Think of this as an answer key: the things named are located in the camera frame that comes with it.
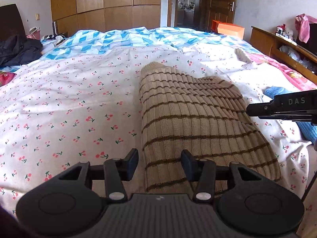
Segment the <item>orange cardboard box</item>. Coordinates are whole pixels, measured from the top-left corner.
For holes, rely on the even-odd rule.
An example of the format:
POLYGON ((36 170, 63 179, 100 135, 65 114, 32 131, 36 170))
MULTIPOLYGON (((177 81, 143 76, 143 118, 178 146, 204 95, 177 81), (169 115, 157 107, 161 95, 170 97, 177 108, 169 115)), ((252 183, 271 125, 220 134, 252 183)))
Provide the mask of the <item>orange cardboard box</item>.
POLYGON ((217 20, 212 20, 211 30, 222 35, 239 37, 240 39, 244 37, 244 27, 217 20))

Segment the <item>brown wooden door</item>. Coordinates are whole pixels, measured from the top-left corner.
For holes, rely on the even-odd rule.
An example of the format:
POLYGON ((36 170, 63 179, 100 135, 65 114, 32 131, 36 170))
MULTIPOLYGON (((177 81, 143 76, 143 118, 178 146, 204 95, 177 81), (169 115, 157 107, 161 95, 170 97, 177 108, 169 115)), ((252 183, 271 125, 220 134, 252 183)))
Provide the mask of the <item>brown wooden door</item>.
POLYGON ((208 29, 212 29, 212 21, 233 23, 236 0, 209 0, 208 2, 208 29))

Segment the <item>wooden side cabinet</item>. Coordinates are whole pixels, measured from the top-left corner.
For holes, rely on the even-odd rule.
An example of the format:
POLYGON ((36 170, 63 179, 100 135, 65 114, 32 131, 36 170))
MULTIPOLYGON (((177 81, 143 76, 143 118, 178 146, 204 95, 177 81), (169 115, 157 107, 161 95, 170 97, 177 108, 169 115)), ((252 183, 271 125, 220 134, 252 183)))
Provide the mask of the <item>wooden side cabinet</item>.
POLYGON ((316 55, 285 39, 252 26, 251 45, 280 63, 287 65, 316 84, 316 55))

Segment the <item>brown wooden wardrobe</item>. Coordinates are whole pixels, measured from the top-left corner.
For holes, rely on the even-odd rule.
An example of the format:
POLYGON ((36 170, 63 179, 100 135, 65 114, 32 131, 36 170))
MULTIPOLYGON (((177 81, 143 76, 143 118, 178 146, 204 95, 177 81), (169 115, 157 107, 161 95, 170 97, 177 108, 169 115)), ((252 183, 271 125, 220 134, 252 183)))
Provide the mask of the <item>brown wooden wardrobe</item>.
POLYGON ((51 0, 53 29, 68 36, 78 30, 154 29, 160 25, 161 0, 51 0))

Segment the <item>dark wooden headboard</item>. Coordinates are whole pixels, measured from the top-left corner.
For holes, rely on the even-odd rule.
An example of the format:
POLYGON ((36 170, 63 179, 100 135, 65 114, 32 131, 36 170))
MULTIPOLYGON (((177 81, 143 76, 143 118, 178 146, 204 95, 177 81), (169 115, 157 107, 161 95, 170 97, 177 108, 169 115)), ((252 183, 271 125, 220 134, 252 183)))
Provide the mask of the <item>dark wooden headboard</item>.
POLYGON ((5 41, 11 36, 26 36, 24 25, 16 4, 0 7, 0 40, 5 41))

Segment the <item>small white sock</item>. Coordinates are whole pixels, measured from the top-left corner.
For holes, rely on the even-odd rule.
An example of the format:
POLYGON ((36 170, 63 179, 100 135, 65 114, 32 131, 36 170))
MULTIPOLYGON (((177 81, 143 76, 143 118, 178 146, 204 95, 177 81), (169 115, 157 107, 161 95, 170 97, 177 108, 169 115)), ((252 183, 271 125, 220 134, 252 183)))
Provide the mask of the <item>small white sock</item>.
POLYGON ((243 49, 236 48, 235 54, 236 54, 239 61, 242 61, 246 64, 250 64, 253 62, 252 59, 249 58, 249 56, 247 55, 247 53, 243 49))

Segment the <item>dark navy jacket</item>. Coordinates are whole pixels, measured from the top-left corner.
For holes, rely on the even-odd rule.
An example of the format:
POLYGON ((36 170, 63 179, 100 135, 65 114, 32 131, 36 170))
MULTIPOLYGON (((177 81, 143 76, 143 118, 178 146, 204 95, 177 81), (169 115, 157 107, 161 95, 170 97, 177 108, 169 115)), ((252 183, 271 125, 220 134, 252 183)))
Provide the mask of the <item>dark navy jacket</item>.
POLYGON ((25 36, 11 36, 1 41, 1 67, 28 64, 41 57, 42 43, 25 36))

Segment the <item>pink bucket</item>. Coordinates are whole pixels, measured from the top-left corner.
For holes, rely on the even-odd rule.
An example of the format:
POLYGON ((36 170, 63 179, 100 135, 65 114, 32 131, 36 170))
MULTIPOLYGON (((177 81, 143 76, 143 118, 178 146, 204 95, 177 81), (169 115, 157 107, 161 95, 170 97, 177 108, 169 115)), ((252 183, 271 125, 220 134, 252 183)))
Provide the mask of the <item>pink bucket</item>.
POLYGON ((26 37, 28 39, 40 40, 41 39, 40 27, 33 27, 29 29, 29 34, 26 37))

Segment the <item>pink cartoon print pillow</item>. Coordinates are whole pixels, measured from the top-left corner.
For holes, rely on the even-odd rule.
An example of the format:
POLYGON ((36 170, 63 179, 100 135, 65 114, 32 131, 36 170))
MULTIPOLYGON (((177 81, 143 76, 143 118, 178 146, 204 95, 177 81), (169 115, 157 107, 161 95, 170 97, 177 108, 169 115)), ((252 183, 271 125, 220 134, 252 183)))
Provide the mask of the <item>pink cartoon print pillow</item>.
POLYGON ((0 71, 0 86, 7 85, 14 79, 15 76, 15 73, 7 73, 0 71))

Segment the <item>beige brown striped knit sweater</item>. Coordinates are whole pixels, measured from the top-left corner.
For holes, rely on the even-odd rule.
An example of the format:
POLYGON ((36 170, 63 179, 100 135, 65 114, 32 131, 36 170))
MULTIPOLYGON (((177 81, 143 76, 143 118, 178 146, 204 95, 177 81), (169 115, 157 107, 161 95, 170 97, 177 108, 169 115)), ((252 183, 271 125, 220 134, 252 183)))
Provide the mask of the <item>beige brown striped knit sweater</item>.
POLYGON ((246 113, 240 90, 216 76, 195 78, 157 62, 141 70, 141 142, 146 191, 193 193, 180 163, 188 150, 217 165, 243 163, 278 181, 268 140, 246 113))

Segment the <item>white cherry print bedsheet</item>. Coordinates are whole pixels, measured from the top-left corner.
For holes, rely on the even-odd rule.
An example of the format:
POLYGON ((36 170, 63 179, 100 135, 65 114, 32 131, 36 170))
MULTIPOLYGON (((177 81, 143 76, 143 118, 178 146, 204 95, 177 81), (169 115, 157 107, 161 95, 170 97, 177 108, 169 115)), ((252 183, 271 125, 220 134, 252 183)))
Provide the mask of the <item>white cherry print bedsheet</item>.
MULTIPOLYGON (((141 70, 157 62, 195 78, 234 84, 246 104, 268 102, 267 88, 296 92, 274 66, 239 61, 235 48, 198 44, 119 47, 102 55, 37 60, 1 87, 1 206, 18 200, 79 162, 101 165, 136 148, 139 163, 128 194, 146 193, 141 142, 141 70)), ((316 151, 288 120, 250 117, 268 140, 281 171, 276 181, 303 196, 316 172, 316 151)))

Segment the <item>blue white checkered quilt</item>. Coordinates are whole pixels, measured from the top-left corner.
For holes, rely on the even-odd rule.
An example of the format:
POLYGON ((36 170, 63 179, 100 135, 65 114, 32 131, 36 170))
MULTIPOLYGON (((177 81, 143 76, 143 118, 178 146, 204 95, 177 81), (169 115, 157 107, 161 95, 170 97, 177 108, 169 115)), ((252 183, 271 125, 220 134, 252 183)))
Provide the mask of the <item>blue white checkered quilt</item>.
POLYGON ((59 60, 79 54, 105 54, 116 47, 168 45, 181 49, 195 44, 224 45, 241 48, 248 53, 260 53, 251 44, 235 36, 179 27, 159 27, 151 30, 137 27, 107 32, 79 30, 58 47, 45 53, 40 59, 59 60))

